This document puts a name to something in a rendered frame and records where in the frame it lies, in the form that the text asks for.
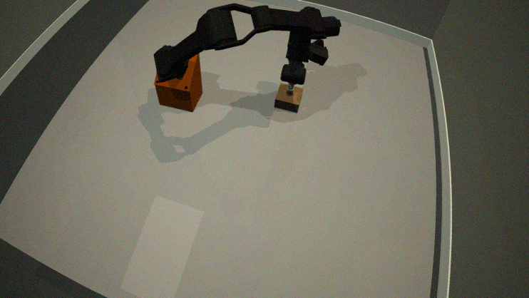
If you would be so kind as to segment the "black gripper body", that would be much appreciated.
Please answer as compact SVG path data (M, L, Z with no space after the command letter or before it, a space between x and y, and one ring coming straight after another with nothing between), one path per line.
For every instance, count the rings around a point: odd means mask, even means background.
M292 42L289 38L286 53L286 58L289 58L289 64L286 64L282 68L281 81L299 85L304 84L306 70L302 62L304 61L306 51L310 49L309 45L310 42L308 44L299 44Z

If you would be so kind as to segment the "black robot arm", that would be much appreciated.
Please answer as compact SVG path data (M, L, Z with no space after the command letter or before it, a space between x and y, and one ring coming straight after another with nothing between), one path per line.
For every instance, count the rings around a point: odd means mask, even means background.
M251 14L254 30L246 37L237 40L232 10ZM322 17L320 10L314 7L304 7L301 11L287 11L271 9L268 6L249 7L240 4L228 4L211 8L203 14L197 22L195 32L190 34L175 46L160 48L154 53L158 82L166 82L173 78L179 80L188 68L188 61L204 50L223 50L245 44L255 34L270 30L290 31L292 42L308 44L304 62L309 60L323 66L328 59L328 50L324 47L324 40L329 36L338 36L341 21L334 16ZM181 79L180 79L181 77Z

